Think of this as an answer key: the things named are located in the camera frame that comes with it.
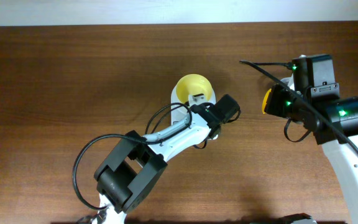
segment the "green light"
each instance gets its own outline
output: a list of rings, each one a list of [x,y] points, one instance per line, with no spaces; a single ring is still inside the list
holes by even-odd
[[[338,111],[340,116],[345,116],[347,113],[344,110]]]

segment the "wall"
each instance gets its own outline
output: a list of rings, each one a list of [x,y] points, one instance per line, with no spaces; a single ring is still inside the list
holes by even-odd
[[[358,20],[358,0],[0,0],[0,26]]]

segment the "wood grain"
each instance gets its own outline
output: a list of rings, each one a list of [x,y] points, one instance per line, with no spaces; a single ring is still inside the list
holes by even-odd
[[[172,159],[129,219],[211,222],[305,212],[349,222],[321,147],[312,137],[298,144],[284,138],[285,121],[260,109],[272,82],[238,63],[320,53],[333,55],[342,97],[358,96],[358,22],[0,27],[0,223],[74,222],[92,213],[71,185],[80,149],[100,134],[143,133],[188,73],[206,76],[218,98],[233,96],[242,116],[205,150]],[[292,128],[294,138],[304,131]],[[93,172],[116,143],[97,143],[80,164],[80,190],[95,205]]]

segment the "tabletop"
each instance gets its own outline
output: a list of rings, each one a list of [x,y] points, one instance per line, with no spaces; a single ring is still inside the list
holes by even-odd
[[[248,222],[304,212],[350,222],[321,146],[312,135],[287,141],[286,121],[261,112],[273,82],[239,64],[322,53],[333,56],[341,96],[358,96],[358,22],[0,27],[0,223],[73,223],[93,214],[71,182],[81,148],[102,134],[143,133],[189,73],[205,76],[217,99],[236,99],[241,117],[206,149],[170,160],[129,220]],[[294,139],[305,131],[290,129]],[[93,173],[117,141],[95,144],[78,169],[94,205]]]

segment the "black bracket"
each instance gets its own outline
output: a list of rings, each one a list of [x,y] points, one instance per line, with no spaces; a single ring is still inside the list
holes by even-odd
[[[135,131],[126,134],[141,138]],[[125,158],[135,160],[143,167],[136,172]],[[146,144],[122,139],[94,173],[97,190],[114,205],[117,213],[129,213],[148,196],[167,167],[162,155],[156,155]]]

